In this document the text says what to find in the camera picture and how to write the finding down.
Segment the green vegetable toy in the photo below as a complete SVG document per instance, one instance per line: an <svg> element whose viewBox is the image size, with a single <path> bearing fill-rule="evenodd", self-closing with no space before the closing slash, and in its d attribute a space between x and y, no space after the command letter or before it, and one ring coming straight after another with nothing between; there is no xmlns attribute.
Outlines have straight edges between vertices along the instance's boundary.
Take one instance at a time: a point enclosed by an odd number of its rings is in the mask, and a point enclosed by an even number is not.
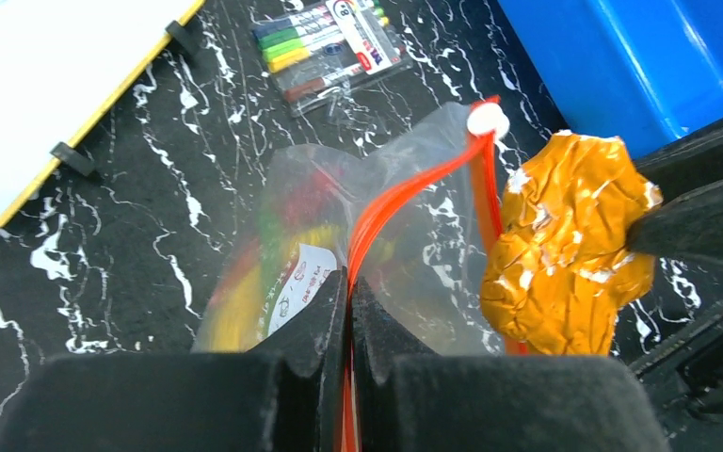
<svg viewBox="0 0 723 452"><path fill-rule="evenodd" d="M266 276L276 277L280 264L281 225L274 202L262 201L257 226L262 271Z"/></svg>

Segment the yellow banana toy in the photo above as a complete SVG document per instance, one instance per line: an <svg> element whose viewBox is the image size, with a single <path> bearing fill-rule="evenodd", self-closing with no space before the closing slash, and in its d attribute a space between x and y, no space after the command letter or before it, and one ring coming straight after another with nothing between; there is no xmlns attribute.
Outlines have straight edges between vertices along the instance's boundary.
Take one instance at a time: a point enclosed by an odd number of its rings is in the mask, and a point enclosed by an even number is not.
<svg viewBox="0 0 723 452"><path fill-rule="evenodd" d="M214 291L194 349L248 351L293 320L339 268L339 233L337 225L322 224L243 252Z"/></svg>

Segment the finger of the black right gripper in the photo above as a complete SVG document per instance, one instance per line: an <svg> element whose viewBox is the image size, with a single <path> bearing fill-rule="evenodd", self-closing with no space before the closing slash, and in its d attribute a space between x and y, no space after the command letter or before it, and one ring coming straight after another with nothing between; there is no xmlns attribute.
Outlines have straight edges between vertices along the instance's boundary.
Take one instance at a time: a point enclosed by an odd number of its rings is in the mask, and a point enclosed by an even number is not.
<svg viewBox="0 0 723 452"><path fill-rule="evenodd" d="M667 202L723 180L723 118L638 157L635 167L660 187Z"/></svg>
<svg viewBox="0 0 723 452"><path fill-rule="evenodd" d="M723 179L689 191L636 221L628 248L723 266Z"/></svg>

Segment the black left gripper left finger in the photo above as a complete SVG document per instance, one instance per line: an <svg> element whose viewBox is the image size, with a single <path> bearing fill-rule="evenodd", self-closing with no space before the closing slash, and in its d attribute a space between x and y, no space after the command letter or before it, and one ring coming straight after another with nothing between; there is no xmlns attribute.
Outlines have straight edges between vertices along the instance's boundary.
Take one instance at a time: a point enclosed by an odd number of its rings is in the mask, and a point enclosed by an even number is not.
<svg viewBox="0 0 723 452"><path fill-rule="evenodd" d="M244 353L57 357L0 424L0 451L337 451L347 277Z"/></svg>

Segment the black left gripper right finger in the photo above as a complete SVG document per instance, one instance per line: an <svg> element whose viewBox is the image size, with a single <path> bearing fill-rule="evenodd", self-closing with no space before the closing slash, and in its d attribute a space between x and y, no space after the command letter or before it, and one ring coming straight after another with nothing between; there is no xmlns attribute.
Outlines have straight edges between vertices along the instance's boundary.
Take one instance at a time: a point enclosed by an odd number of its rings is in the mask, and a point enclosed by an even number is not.
<svg viewBox="0 0 723 452"><path fill-rule="evenodd" d="M598 356L442 356L351 295L364 451L666 451L628 368Z"/></svg>

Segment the clear zip top bag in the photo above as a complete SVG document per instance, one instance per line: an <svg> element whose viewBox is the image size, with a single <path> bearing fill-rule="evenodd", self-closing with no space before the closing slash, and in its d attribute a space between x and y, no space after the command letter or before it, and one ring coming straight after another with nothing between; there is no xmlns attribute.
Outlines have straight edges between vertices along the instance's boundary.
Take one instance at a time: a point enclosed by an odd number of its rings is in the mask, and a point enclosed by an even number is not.
<svg viewBox="0 0 723 452"><path fill-rule="evenodd" d="M358 282L366 282L387 313L440 355L502 352L502 338L480 313L478 292L498 225L496 156L508 127L499 98L492 96L442 105L366 157L316 144L274 153L267 184L218 284L256 231L262 201L312 170L333 177L323 210L285 234L322 224L340 228L335 254L337 270L347 277L347 305L339 450L352 446L345 435L355 422L351 295Z"/></svg>

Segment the orange crinkled food toy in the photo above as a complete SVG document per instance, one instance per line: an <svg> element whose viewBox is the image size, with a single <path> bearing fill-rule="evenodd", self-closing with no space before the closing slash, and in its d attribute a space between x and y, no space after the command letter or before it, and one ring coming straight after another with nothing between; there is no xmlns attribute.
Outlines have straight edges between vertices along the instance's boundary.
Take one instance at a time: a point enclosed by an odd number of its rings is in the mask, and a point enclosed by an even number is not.
<svg viewBox="0 0 723 452"><path fill-rule="evenodd" d="M506 181L483 316L533 354L607 355L620 310L654 281L655 258L628 232L662 201L619 137L553 134Z"/></svg>

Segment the red chili pepper toy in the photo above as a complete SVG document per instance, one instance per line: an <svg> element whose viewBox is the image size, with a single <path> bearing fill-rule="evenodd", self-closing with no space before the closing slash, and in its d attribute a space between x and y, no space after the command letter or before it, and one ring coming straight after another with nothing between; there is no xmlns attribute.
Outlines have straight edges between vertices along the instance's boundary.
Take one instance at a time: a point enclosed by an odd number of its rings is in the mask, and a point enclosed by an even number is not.
<svg viewBox="0 0 723 452"><path fill-rule="evenodd" d="M324 204L327 202L324 198L325 193L333 185L334 179L331 175L324 170L315 169L309 176L303 176L297 180L296 184L285 188L282 194L274 194L272 199L267 200L276 205L281 225L281 238L285 233L295 232L304 227L308 221L313 220L323 210ZM254 223L256 231L250 235L245 246L241 248L233 269L226 274L226 283L230 287L237 286L256 264L261 264L257 217L258 213Z"/></svg>

